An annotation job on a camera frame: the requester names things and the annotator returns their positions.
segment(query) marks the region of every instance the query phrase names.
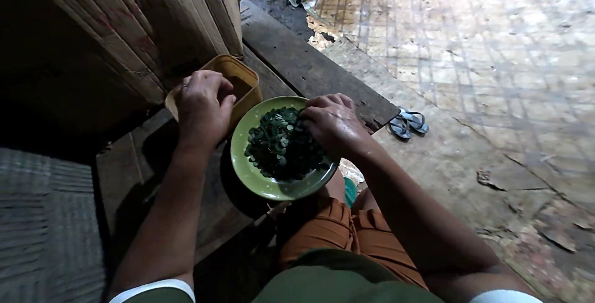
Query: white sleeve cuff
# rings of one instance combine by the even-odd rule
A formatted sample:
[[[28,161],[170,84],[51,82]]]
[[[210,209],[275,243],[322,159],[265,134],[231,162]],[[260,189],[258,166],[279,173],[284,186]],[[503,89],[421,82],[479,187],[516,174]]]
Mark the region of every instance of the white sleeve cuff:
[[[520,292],[498,289],[480,293],[469,303],[543,303],[533,296]]]
[[[151,289],[164,288],[164,287],[177,288],[177,289],[187,293],[188,296],[190,296],[190,298],[192,299],[192,302],[196,303],[196,299],[194,297],[194,292],[192,292],[192,288],[190,288],[188,283],[186,283],[182,280],[176,280],[174,278],[171,278],[169,280],[161,280],[161,281],[157,281],[157,282],[153,282],[153,283],[143,284],[142,286],[128,289],[127,291],[121,292],[118,294],[118,296],[112,298],[111,301],[109,301],[109,303],[122,303],[125,300],[131,298],[132,296],[138,295],[139,293],[142,293],[145,291],[150,291]]]

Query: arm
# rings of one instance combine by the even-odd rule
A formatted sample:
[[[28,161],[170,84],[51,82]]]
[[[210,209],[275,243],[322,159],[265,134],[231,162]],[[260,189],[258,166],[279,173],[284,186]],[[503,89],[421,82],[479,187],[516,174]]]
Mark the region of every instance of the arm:
[[[446,208],[426,194],[362,127],[353,102],[343,94],[309,100],[302,116],[312,136],[329,154],[352,161],[393,234],[428,287],[449,302],[468,302],[481,292],[531,292],[515,276],[504,275],[496,254]]]
[[[227,131],[233,86],[220,73],[198,71],[177,89],[180,138],[155,203],[116,270],[108,298],[166,278],[193,287],[192,270],[205,169]]]

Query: yellow plastic box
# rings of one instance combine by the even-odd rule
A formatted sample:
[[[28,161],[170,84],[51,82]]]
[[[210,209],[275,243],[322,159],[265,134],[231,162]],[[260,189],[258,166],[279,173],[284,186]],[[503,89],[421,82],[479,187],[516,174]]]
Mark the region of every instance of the yellow plastic box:
[[[202,70],[222,73],[223,77],[228,79],[234,86],[233,94],[236,95],[237,100],[233,105],[231,120],[227,128],[227,133],[229,134],[236,128],[237,123],[240,122],[240,119],[242,119],[248,110],[262,102],[258,74],[231,55],[214,57],[201,68]],[[177,121],[178,108],[175,105],[172,91],[165,98],[165,107]]]

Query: gray mat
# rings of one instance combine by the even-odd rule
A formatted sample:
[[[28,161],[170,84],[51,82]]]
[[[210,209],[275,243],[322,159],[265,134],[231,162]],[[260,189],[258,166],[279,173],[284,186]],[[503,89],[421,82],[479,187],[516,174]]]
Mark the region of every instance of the gray mat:
[[[0,149],[0,301],[99,302],[91,167]]]

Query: hand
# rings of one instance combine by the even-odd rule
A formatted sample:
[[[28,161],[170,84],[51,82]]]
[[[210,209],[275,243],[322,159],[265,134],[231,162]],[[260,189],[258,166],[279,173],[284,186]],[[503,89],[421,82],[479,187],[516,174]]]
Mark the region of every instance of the hand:
[[[355,117],[353,100],[344,94],[318,96],[306,102],[301,116],[312,137],[336,158],[352,155],[374,143]]]
[[[236,101],[229,94],[230,81],[221,73],[196,71],[176,88],[175,102],[180,125],[179,146],[212,150],[226,135],[231,110]]]

